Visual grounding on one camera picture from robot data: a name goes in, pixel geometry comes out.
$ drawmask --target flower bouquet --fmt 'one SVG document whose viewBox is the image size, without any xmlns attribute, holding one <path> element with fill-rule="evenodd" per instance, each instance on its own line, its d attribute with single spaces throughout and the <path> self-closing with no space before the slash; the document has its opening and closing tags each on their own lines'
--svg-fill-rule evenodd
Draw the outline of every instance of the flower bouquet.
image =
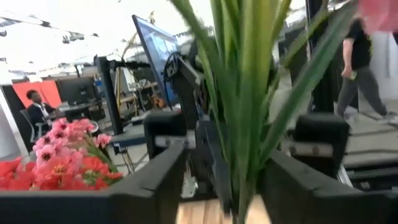
<svg viewBox="0 0 398 224">
<path fill-rule="evenodd" d="M 103 154 L 111 137 L 93 137 L 88 119 L 58 119 L 33 147 L 36 161 L 0 162 L 1 190 L 100 190 L 123 175 Z"/>
</svg>

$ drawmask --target computer monitor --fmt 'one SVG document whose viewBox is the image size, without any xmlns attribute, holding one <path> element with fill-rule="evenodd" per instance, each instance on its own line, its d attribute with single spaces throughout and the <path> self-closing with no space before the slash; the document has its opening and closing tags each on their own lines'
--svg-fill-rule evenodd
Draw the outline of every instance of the computer monitor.
<svg viewBox="0 0 398 224">
<path fill-rule="evenodd" d="M 60 97 L 71 105 L 76 102 L 90 101 L 98 97 L 92 77 L 71 78 L 58 81 Z"/>
<path fill-rule="evenodd" d="M 169 82 L 164 85 L 162 73 L 167 58 L 178 49 L 177 39 L 136 15 L 132 19 L 162 96 L 173 106 L 178 103 L 178 96 Z"/>
</svg>

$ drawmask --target ceiling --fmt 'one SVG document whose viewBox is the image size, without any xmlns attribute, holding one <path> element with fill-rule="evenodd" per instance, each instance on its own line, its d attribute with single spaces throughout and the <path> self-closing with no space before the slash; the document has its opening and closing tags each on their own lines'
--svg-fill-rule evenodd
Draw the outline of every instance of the ceiling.
<svg viewBox="0 0 398 224">
<path fill-rule="evenodd" d="M 206 26 L 213 25 L 210 2 L 190 0 L 195 13 Z M 305 0 L 293 0 L 292 9 L 305 5 Z M 131 16 L 147 18 L 155 13 L 156 26 L 171 34 L 187 30 L 185 22 L 168 0 L 0 0 L 1 13 L 31 20 L 48 21 L 49 29 L 33 24 L 0 19 L 0 58 L 7 58 L 10 70 L 35 72 L 60 63 L 91 61 L 95 54 L 108 55 L 122 49 L 135 33 Z M 65 30 L 86 35 L 84 40 L 63 44 Z"/>
</svg>

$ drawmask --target walking person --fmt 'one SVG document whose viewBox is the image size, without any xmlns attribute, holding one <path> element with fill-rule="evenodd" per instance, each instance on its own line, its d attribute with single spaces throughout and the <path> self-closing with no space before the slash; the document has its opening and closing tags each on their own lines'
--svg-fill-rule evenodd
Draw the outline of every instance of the walking person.
<svg viewBox="0 0 398 224">
<path fill-rule="evenodd" d="M 337 114 L 345 117 L 348 105 L 355 97 L 358 88 L 375 112 L 380 114 L 382 123 L 396 123 L 397 116 L 389 112 L 380 99 L 379 85 L 369 68 L 372 42 L 363 29 L 362 19 L 357 16 L 343 41 L 344 70 L 343 86 L 337 102 Z"/>
</svg>

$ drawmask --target wooden block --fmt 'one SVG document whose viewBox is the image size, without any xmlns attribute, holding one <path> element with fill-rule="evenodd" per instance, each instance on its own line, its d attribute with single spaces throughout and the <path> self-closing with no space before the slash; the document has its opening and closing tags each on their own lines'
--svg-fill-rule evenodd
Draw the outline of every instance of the wooden block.
<svg viewBox="0 0 398 224">
<path fill-rule="evenodd" d="M 254 197 L 249 207 L 246 224 L 271 224 L 260 196 Z M 176 224 L 232 224 L 224 216 L 218 200 L 182 203 L 178 208 Z"/>
</svg>

